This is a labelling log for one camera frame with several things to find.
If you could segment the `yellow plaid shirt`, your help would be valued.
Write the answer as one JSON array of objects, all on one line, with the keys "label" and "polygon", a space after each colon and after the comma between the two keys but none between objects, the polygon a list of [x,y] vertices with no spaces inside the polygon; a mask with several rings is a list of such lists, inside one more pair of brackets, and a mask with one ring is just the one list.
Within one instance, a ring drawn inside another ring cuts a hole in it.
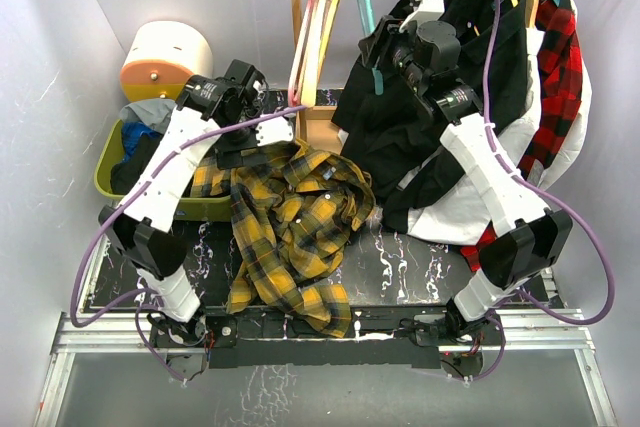
[{"label": "yellow plaid shirt", "polygon": [[266,161],[232,169],[200,162],[192,198],[227,196],[241,255],[226,310],[255,300],[332,337],[346,335],[348,295],[325,278],[341,266],[350,237],[376,207],[370,175],[353,161],[297,140],[262,149]]}]

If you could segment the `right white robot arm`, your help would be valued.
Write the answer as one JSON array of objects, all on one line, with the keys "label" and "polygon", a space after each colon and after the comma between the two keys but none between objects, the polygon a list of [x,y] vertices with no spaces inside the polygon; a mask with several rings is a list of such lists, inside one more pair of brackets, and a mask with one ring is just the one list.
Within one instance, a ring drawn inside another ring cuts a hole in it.
[{"label": "right white robot arm", "polygon": [[404,80],[422,123],[439,133],[490,215],[496,240],[480,250],[479,269],[430,327],[433,334],[469,343],[487,324],[490,309],[556,263],[573,222],[521,185],[507,166],[479,97],[458,76],[461,46],[452,25],[412,20],[404,27],[385,16],[359,48],[366,67],[394,70]]}]

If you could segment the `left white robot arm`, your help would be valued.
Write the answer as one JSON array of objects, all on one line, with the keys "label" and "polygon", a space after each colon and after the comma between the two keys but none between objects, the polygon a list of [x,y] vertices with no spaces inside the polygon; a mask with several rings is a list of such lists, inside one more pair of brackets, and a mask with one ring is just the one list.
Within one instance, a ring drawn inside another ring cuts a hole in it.
[{"label": "left white robot arm", "polygon": [[200,343],[207,323],[184,269],[186,244],[170,232],[175,212],[207,156],[221,170],[252,167],[266,163],[268,146],[293,141],[286,115],[261,111],[267,89],[265,76],[240,60],[222,77],[192,76],[139,180],[116,208],[99,215],[109,240],[160,304],[152,324],[179,344]]}]

